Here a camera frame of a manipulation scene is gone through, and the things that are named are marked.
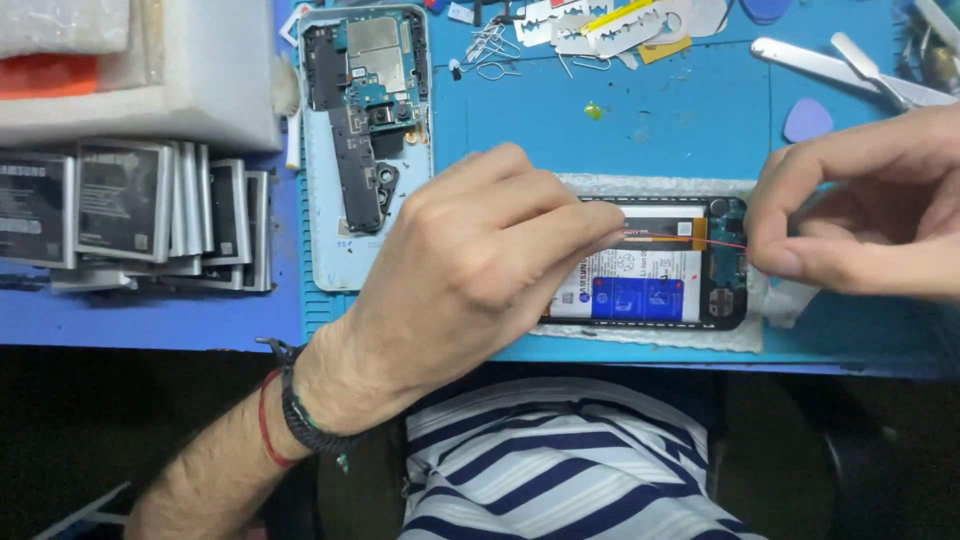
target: smartphone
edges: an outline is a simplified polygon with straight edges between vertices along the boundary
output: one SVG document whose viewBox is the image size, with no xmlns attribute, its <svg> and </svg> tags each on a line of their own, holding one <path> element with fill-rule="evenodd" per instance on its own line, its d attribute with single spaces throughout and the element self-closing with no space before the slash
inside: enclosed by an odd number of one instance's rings
<svg viewBox="0 0 960 540">
<path fill-rule="evenodd" d="M 581 197 L 624 213 L 625 238 L 585 258 L 547 324 L 735 329 L 747 314 L 746 203 L 736 197 Z"/>
</svg>

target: yellow tool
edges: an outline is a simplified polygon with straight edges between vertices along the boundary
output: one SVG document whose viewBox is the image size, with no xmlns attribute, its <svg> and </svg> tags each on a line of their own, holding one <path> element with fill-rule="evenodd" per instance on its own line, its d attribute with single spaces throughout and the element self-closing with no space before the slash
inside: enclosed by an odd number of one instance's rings
<svg viewBox="0 0 960 540">
<path fill-rule="evenodd" d="M 580 27 L 580 33 L 586 34 L 587 32 L 593 32 L 609 22 L 613 22 L 628 13 L 635 12 L 636 10 L 642 10 L 656 1 L 657 0 L 636 0 L 635 2 L 631 2 L 622 8 L 617 8 L 612 12 L 601 15 L 597 17 L 596 20 L 590 21 L 589 23 Z"/>
</svg>

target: hand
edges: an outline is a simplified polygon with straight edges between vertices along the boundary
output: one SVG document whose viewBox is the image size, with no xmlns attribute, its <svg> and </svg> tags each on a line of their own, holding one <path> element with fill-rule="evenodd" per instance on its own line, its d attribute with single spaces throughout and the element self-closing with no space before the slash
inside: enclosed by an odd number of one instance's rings
<svg viewBox="0 0 960 540">
<path fill-rule="evenodd" d="M 357 432 L 460 378 L 532 329 L 623 218 L 513 144 L 455 163 L 407 199 L 356 303 L 311 343 L 295 375 L 308 410 Z"/>
<path fill-rule="evenodd" d="M 803 215 L 817 187 L 836 182 Z M 787 219 L 801 237 L 787 237 Z M 746 218 L 761 271 L 853 294 L 960 298 L 960 106 L 783 148 Z"/>
</svg>

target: blue plastic pick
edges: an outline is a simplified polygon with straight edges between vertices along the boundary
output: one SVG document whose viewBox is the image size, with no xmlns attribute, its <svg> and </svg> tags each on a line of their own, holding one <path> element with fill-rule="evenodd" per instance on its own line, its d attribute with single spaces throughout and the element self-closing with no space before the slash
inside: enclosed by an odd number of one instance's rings
<svg viewBox="0 0 960 540">
<path fill-rule="evenodd" d="M 805 97 L 786 115 L 783 136 L 790 142 L 826 135 L 833 131 L 833 118 L 816 100 Z"/>
<path fill-rule="evenodd" d="M 793 0 L 740 0 L 743 9 L 756 24 L 773 24 L 781 18 Z"/>
</svg>

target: blue workbench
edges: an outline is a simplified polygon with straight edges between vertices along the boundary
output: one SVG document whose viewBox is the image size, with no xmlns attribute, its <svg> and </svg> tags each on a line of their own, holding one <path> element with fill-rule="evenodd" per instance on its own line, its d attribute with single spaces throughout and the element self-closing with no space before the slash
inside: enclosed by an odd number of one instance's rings
<svg viewBox="0 0 960 540">
<path fill-rule="evenodd" d="M 278 25 L 292 4 L 274 4 Z M 487 11 L 485 18 L 493 8 Z M 558 172 L 755 179 L 767 153 L 785 144 L 782 122 L 800 98 L 820 101 L 837 129 L 892 113 L 879 98 L 757 61 L 749 53 L 756 37 L 820 50 L 830 35 L 843 31 L 891 73 L 896 50 L 891 0 L 796 2 L 768 27 L 754 25 L 736 6 L 724 32 L 696 40 L 683 55 L 636 71 L 616 59 L 607 71 L 570 66 L 572 80 L 552 49 L 542 45 L 525 48 L 522 60 L 508 65 L 522 76 L 491 82 L 468 72 L 454 82 L 446 64 L 463 56 L 474 29 L 438 15 L 430 17 L 428 28 L 438 170 L 467 152 L 510 140 L 527 151 L 535 166 Z M 512 30 L 506 35 L 513 39 Z M 281 40 L 277 44 L 288 47 Z M 591 101 L 603 110 L 599 121 L 583 113 Z M 270 165 L 279 163 L 271 160 Z M 136 297 L 130 305 L 110 298 L 53 297 L 48 290 L 0 291 L 0 342 L 250 350 L 257 335 L 303 340 L 319 323 L 342 313 L 352 296 L 325 295 L 304 278 L 310 269 L 300 219 L 305 192 L 285 170 L 280 175 L 273 186 L 273 214 L 279 223 L 274 293 Z M 5 273 L 12 271 L 0 267 L 0 274 Z M 944 369 L 932 312 L 905 300 L 823 293 L 796 329 L 766 330 L 765 352 L 759 356 L 525 336 L 498 357 L 807 372 L 867 368 L 886 375 L 930 376 Z"/>
</svg>

